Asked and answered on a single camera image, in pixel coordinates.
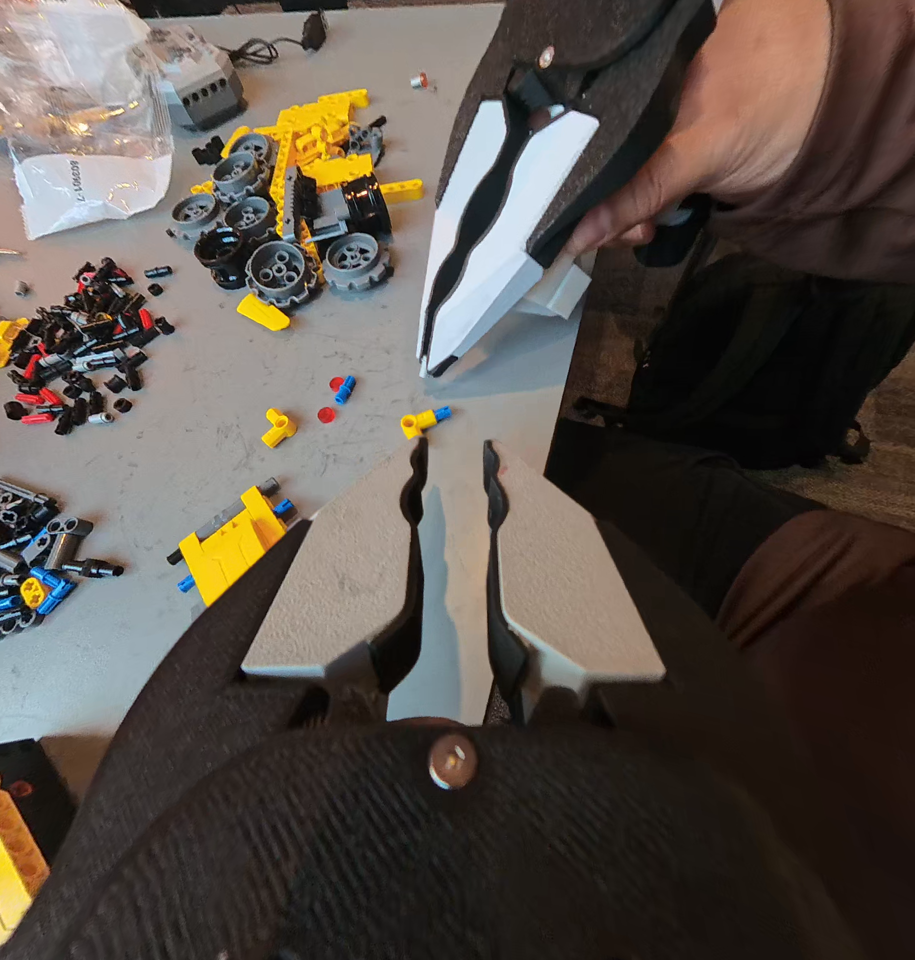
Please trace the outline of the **yellow beam chassis assembly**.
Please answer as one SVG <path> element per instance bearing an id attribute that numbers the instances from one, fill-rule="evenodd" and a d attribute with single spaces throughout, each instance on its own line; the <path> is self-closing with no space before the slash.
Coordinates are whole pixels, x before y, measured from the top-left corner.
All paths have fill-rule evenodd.
<path id="1" fill-rule="evenodd" d="M 315 262 L 323 280 L 321 254 L 336 239 L 349 234 L 344 217 L 347 207 L 342 187 L 376 167 L 369 156 L 346 156 L 348 124 L 356 123 L 357 109 L 369 105 L 368 90 L 356 89 L 328 94 L 315 102 L 292 105 L 282 110 L 272 126 L 235 130 L 225 143 L 256 131 L 276 142 L 275 159 L 268 163 L 269 183 L 265 198 L 277 210 L 278 239 L 301 246 Z M 210 178 L 191 189 L 191 194 L 213 193 Z M 419 178 L 380 183 L 387 207 L 419 201 L 424 183 Z"/>

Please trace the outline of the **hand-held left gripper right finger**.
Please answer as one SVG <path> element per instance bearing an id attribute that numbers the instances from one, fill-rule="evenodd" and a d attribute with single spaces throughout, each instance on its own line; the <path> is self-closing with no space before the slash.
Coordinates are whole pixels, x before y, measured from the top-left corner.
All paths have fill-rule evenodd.
<path id="1" fill-rule="evenodd" d="M 488 658 L 510 720 L 551 690 L 658 684 L 666 666 L 597 522 L 502 443 L 482 450 Z"/>

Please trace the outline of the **grey round gear piece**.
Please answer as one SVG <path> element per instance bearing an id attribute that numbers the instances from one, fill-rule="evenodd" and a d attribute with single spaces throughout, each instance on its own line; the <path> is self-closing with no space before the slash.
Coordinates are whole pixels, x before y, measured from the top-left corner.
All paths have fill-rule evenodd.
<path id="1" fill-rule="evenodd" d="M 345 156 L 369 157 L 373 166 L 378 166 L 385 155 L 384 127 L 387 122 L 385 115 L 379 115 L 366 125 L 349 123 L 343 148 Z"/>

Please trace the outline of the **black and yellow brick assembly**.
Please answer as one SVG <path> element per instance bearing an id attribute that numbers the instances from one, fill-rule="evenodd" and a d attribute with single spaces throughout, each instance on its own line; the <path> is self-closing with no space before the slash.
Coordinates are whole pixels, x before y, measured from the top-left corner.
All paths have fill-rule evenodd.
<path id="1" fill-rule="evenodd" d="M 39 741 L 0 743 L 0 946 L 49 877 L 76 812 Z"/>

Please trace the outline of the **grey battery box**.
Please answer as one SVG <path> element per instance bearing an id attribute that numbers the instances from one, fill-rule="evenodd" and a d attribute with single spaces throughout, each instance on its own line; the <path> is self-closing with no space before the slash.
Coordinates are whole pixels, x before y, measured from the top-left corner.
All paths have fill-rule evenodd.
<path id="1" fill-rule="evenodd" d="M 229 54 L 197 30 L 184 25 L 153 27 L 148 39 L 173 126 L 204 132 L 248 108 Z"/>

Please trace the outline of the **yellow and grey brick assembly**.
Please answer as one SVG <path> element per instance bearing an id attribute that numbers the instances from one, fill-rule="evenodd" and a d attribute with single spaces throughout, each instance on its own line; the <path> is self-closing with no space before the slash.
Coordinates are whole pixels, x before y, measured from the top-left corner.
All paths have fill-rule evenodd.
<path id="1" fill-rule="evenodd" d="M 182 538 L 167 557 L 170 565 L 187 567 L 177 590 L 182 594 L 197 591 L 209 607 L 264 558 L 283 539 L 296 510 L 288 498 L 273 501 L 279 492 L 275 477 L 250 486 L 230 506 Z"/>

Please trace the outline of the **empty clear plastic bag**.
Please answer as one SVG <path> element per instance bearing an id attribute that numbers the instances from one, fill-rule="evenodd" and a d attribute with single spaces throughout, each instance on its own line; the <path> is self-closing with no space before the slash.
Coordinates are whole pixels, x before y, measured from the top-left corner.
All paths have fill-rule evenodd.
<path id="1" fill-rule="evenodd" d="M 0 152 L 28 240 L 166 197 L 174 138 L 150 33 L 121 2 L 0 1 Z"/>

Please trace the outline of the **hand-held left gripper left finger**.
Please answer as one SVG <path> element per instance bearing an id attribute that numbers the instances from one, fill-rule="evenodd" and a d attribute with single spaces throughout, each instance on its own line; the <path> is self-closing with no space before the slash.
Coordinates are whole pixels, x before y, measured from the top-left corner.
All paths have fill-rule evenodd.
<path id="1" fill-rule="evenodd" d="M 408 440 L 317 512 L 244 673 L 380 694 L 407 677 L 422 644 L 427 473 L 427 439 Z"/>

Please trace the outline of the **yellow curved panel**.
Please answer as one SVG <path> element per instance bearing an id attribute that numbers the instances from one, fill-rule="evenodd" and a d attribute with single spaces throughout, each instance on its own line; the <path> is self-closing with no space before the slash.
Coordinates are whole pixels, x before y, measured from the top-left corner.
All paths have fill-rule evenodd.
<path id="1" fill-rule="evenodd" d="M 247 294 L 236 306 L 236 312 L 266 330 L 279 332 L 291 326 L 291 318 L 277 306 L 265 302 L 257 294 Z"/>

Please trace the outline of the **person's right forearm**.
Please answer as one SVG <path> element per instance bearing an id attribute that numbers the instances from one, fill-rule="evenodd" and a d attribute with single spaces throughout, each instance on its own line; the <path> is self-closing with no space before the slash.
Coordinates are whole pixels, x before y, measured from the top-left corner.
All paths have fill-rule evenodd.
<path id="1" fill-rule="evenodd" d="M 709 227 L 788 269 L 915 283 L 915 1 L 829 8 L 829 67 L 803 147 Z"/>

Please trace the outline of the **black wheel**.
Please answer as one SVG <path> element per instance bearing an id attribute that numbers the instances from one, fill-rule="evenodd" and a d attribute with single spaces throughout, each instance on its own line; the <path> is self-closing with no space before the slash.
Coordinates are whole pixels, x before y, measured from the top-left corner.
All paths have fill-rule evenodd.
<path id="1" fill-rule="evenodd" d="M 375 238 L 392 236 L 392 219 L 382 188 L 375 174 L 365 174 L 341 187 L 347 208 L 344 223 L 349 234 L 369 234 Z"/>
<path id="2" fill-rule="evenodd" d="M 248 240 L 235 227 L 218 225 L 197 237 L 193 254 L 224 291 L 247 286 Z"/>

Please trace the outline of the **pile of blue grey pieces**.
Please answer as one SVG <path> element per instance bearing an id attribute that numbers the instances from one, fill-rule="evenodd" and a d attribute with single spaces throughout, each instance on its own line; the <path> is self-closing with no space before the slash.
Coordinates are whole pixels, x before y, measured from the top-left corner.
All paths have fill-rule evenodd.
<path id="1" fill-rule="evenodd" d="M 0 477 L 0 641 L 41 626 L 86 581 L 122 577 L 86 555 L 93 523 L 52 495 Z"/>

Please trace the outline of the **black bag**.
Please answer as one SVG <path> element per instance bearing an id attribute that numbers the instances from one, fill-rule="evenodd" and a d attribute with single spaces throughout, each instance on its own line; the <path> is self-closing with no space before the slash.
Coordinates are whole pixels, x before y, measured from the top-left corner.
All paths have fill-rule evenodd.
<path id="1" fill-rule="evenodd" d="M 608 427 L 722 453 L 742 468 L 866 462 L 858 416 L 915 343 L 915 284 L 843 280 L 733 253 L 697 271 L 643 346 Z"/>

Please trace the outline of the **grey desk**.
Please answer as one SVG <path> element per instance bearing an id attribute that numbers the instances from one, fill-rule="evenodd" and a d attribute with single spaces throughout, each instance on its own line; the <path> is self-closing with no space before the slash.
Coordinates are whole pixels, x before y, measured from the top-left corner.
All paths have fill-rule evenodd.
<path id="1" fill-rule="evenodd" d="M 0 741 L 113 732 L 199 603 L 195 592 L 177 589 L 184 566 L 166 560 L 182 537 L 272 476 L 302 514 L 313 513 L 403 445 L 404 414 L 443 404 L 453 416 L 428 434 L 419 528 L 426 640 L 389 714 L 483 719 L 490 686 L 483 443 L 501 440 L 533 468 L 545 466 L 580 324 L 510 314 L 442 378 L 418 373 L 441 166 L 464 91 L 500 18 L 496 4 L 331 12 L 319 53 L 285 46 L 274 65 L 246 76 L 249 109 L 236 124 L 251 127 L 321 94 L 366 89 L 370 108 L 361 115 L 388 121 L 379 178 L 417 178 L 425 187 L 423 198 L 391 210 L 391 280 L 359 298 L 326 291 L 282 332 L 240 315 L 244 295 L 220 290 L 166 234 L 174 204 L 199 182 L 192 138 L 176 135 L 170 189 L 154 209 L 34 241 L 25 236 L 11 174 L 0 167 L 0 247 L 23 252 L 0 259 L 1 314 L 57 304 L 82 263 L 109 257 L 142 290 L 145 269 L 172 267 L 151 304 L 176 327 L 148 347 L 131 412 L 64 437 L 4 417 L 10 390 L 0 371 L 0 477 L 48 493 L 93 522 L 86 555 L 125 564 L 120 578 L 80 586 L 42 628 L 0 642 Z M 421 71 L 434 92 L 410 87 Z M 30 284 L 32 294 L 16 296 L 16 282 Z M 344 406 L 329 389 L 338 376 L 356 379 Z M 338 414 L 331 424 L 317 419 L 324 406 Z M 270 407 L 299 424 L 275 449 L 261 440 Z"/>

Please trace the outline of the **person's right hand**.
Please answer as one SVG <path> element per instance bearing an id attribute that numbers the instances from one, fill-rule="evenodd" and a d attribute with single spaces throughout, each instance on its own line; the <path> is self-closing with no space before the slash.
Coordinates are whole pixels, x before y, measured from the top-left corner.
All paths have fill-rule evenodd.
<path id="1" fill-rule="evenodd" d="M 830 59 L 824 1 L 723 2 L 654 155 L 571 234 L 568 256 L 649 243 L 692 194 L 737 203 L 775 184 L 812 126 Z"/>

